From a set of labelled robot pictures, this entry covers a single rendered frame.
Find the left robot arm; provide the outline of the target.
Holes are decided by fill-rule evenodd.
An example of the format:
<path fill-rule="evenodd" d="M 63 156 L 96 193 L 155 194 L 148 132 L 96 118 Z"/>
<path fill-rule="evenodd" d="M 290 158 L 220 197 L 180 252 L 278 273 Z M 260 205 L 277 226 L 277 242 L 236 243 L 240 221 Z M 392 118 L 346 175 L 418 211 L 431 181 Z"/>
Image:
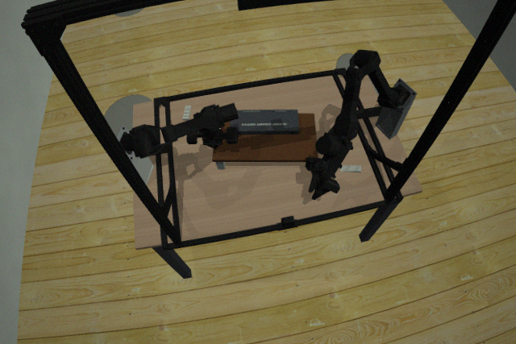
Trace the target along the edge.
<path fill-rule="evenodd" d="M 176 142 L 180 137 L 189 135 L 195 131 L 215 131 L 224 127 L 225 122 L 230 122 L 237 118 L 239 117 L 237 109 L 235 108 L 235 103 L 221 107 L 213 104 L 211 106 L 204 107 L 201 112 L 194 114 L 193 119 L 176 125 L 172 124 L 157 128 L 158 126 L 143 124 L 141 126 L 134 127 L 129 131 L 129 134 L 124 132 L 119 142 L 126 153 L 130 155 L 134 150 L 133 152 L 135 153 L 135 157 L 140 157 L 140 159 L 142 159 L 159 153 L 166 144 Z M 161 130 L 164 138 L 164 146 L 162 145 L 157 152 L 154 151 L 154 147 L 160 143 L 160 140 L 156 131 L 154 131 L 154 128 Z"/>

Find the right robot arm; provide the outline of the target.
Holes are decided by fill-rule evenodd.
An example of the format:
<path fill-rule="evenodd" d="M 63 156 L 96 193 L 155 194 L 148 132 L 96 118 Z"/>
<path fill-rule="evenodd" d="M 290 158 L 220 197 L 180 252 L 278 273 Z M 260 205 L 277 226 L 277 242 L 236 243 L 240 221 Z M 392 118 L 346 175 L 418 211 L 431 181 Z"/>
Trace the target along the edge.
<path fill-rule="evenodd" d="M 343 162 L 347 153 L 350 150 L 353 150 L 351 140 L 353 140 L 358 133 L 356 109 L 360 95 L 361 81 L 366 75 L 369 76 L 379 93 L 379 97 L 377 99 L 379 106 L 397 109 L 398 106 L 404 105 L 408 97 L 411 95 L 411 93 L 402 85 L 399 85 L 401 88 L 399 86 L 396 86 L 396 88 L 390 88 L 379 67 L 381 60 L 379 54 L 377 54 L 378 52 L 376 51 L 358 50 L 350 59 L 350 66 L 346 71 L 347 80 L 341 113 L 336 118 L 335 125 L 327 133 L 325 132 L 324 136 L 320 137 L 316 141 L 316 151 L 319 154 L 324 155 L 324 157 L 306 158 L 306 168 L 308 171 L 313 171 L 313 169 L 315 171 L 320 171 L 322 169 L 321 173 L 326 174 L 329 160 L 324 159 L 325 155 L 333 156 L 336 160 Z M 355 68 L 355 66 L 358 68 Z M 328 133 L 333 134 L 334 136 L 331 136 Z"/>

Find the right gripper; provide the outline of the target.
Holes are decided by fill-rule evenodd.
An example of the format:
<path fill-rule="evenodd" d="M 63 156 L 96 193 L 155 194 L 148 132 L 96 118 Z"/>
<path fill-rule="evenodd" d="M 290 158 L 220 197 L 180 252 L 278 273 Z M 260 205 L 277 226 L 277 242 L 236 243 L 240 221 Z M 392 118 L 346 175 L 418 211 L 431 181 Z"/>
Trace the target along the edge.
<path fill-rule="evenodd" d="M 336 160 L 331 156 L 325 155 L 325 160 L 329 160 L 328 168 L 326 174 L 321 175 L 318 171 L 312 171 L 312 180 L 310 182 L 309 193 L 312 193 L 314 190 L 314 194 L 312 199 L 315 200 L 321 197 L 323 194 L 332 191 L 333 193 L 337 193 L 340 190 L 338 182 L 335 180 L 335 173 L 338 168 L 342 168 L 342 162 Z M 331 178 L 328 178 L 331 177 Z M 317 188 L 316 188 L 317 187 Z"/>

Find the brown wooden stand with grey legs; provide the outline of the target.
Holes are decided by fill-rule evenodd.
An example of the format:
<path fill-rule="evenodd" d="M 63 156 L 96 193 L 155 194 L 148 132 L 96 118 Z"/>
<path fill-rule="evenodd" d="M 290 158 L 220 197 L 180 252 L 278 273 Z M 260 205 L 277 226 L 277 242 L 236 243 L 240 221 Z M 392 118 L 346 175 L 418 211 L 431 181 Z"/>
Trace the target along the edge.
<path fill-rule="evenodd" d="M 223 144 L 213 149 L 212 161 L 218 169 L 225 162 L 306 162 L 318 158 L 314 114 L 298 114 L 299 135 L 238 135 L 237 144 Z M 224 166 L 223 166 L 224 165 Z"/>

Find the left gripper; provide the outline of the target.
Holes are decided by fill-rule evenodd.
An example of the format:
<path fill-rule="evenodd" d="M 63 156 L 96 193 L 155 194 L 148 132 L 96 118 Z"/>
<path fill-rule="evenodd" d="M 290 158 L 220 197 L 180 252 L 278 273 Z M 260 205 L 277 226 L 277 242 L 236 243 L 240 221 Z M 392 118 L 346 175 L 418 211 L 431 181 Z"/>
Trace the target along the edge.
<path fill-rule="evenodd" d="M 219 145 L 223 144 L 223 139 L 226 139 L 228 144 L 237 144 L 238 143 L 238 129 L 237 127 L 228 127 L 227 133 L 223 133 L 223 130 L 217 129 L 215 131 L 207 132 L 207 131 L 195 131 L 187 135 L 187 143 L 188 144 L 196 144 L 198 143 L 197 139 L 202 138 L 203 145 L 207 145 L 214 149 L 217 149 Z"/>

